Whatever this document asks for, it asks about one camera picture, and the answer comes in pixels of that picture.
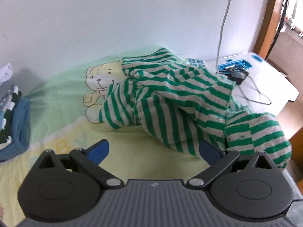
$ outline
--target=yellow bedding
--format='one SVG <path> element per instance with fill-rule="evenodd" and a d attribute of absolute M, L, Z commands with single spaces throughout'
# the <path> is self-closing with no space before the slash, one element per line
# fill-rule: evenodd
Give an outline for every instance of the yellow bedding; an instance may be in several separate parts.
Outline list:
<path fill-rule="evenodd" d="M 110 148 L 109 155 L 100 166 L 125 183 L 128 179 L 187 181 L 208 167 L 200 158 L 166 148 L 141 126 L 111 130 L 104 123 L 95 125 L 80 117 L 43 141 L 31 144 L 26 153 L 0 165 L 3 222 L 13 227 L 24 218 L 17 200 L 18 188 L 43 150 L 51 148 L 57 154 L 68 153 L 76 147 L 90 147 L 101 139 L 107 139 Z"/>
<path fill-rule="evenodd" d="M 126 78 L 121 59 L 151 54 L 159 48 L 149 47 L 77 66 L 52 77 L 26 96 L 31 101 L 30 147 L 24 154 L 0 163 L 0 219 L 8 227 L 24 218 L 17 200 L 18 188 L 47 148 L 63 154 L 107 139 L 109 155 L 100 166 L 125 183 L 128 179 L 187 181 L 209 166 L 201 158 L 166 148 L 141 126 L 111 130 L 94 119 L 104 101 L 104 87 Z"/>

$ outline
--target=green striped clothing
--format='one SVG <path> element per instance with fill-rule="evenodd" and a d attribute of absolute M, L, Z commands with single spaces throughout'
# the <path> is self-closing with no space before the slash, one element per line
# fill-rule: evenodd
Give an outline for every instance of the green striped clothing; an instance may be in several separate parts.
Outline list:
<path fill-rule="evenodd" d="M 263 150 L 279 167 L 286 166 L 291 145 L 275 117 L 235 102 L 234 82 L 165 48 L 122 62 L 129 78 L 110 85 L 101 122 L 114 129 L 141 124 L 167 147 L 194 156 L 200 156 L 199 142 L 206 140 L 242 154 Z"/>

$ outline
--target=blue folded cloth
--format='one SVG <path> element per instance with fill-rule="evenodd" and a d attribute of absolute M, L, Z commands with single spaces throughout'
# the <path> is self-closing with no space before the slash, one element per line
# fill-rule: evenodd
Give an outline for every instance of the blue folded cloth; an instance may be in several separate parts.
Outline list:
<path fill-rule="evenodd" d="M 29 146 L 29 99 L 20 97 L 12 112 L 10 145 L 0 150 L 0 162 L 24 153 Z"/>

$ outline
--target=blue tray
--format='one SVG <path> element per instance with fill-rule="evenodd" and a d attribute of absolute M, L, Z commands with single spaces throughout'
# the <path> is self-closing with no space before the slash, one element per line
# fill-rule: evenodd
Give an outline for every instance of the blue tray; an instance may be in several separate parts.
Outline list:
<path fill-rule="evenodd" d="M 223 72 L 224 74 L 228 74 L 228 72 L 226 72 L 224 70 L 224 67 L 227 67 L 227 66 L 232 66 L 232 65 L 239 65 L 239 66 L 245 66 L 245 70 L 248 70 L 250 68 L 253 68 L 253 65 L 251 63 L 249 63 L 247 60 L 235 60 L 235 61 L 228 61 L 224 64 L 221 64 L 218 66 L 219 68 L 219 71 Z"/>

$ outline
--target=power adapter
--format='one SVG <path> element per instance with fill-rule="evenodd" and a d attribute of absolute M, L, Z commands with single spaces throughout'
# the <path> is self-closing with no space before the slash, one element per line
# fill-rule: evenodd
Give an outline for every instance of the power adapter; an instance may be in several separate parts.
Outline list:
<path fill-rule="evenodd" d="M 236 82 L 236 85 L 240 85 L 248 76 L 248 72 L 242 70 L 240 72 L 238 71 L 232 71 L 228 74 L 228 79 L 230 79 L 231 81 Z"/>

